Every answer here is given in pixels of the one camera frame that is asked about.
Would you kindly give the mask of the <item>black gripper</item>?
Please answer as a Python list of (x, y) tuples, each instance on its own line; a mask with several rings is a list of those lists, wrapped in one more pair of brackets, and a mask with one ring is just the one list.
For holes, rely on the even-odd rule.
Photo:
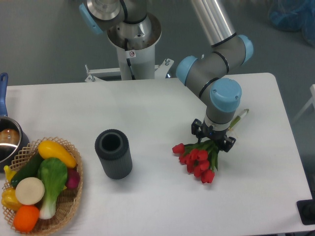
[(191, 124), (191, 133), (200, 143), (203, 138), (218, 141), (220, 151), (229, 152), (234, 146), (236, 139), (226, 135), (228, 124), (202, 123), (197, 118)]

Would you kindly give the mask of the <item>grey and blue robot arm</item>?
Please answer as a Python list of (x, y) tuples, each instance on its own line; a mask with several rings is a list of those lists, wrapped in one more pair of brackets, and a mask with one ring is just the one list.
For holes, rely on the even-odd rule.
[[(251, 58), (253, 45), (246, 36), (236, 33), (219, 0), (193, 0), (191, 4), (212, 53), (203, 59), (184, 58), (176, 76), (206, 105), (204, 120), (195, 120), (191, 125), (192, 134), (199, 140), (209, 138), (219, 150), (228, 152), (236, 140), (228, 137), (227, 131), (242, 90), (227, 75)], [(93, 33), (106, 33), (116, 47), (122, 80), (154, 77), (155, 45), (161, 26), (147, 11), (144, 0), (85, 0), (79, 11)]]

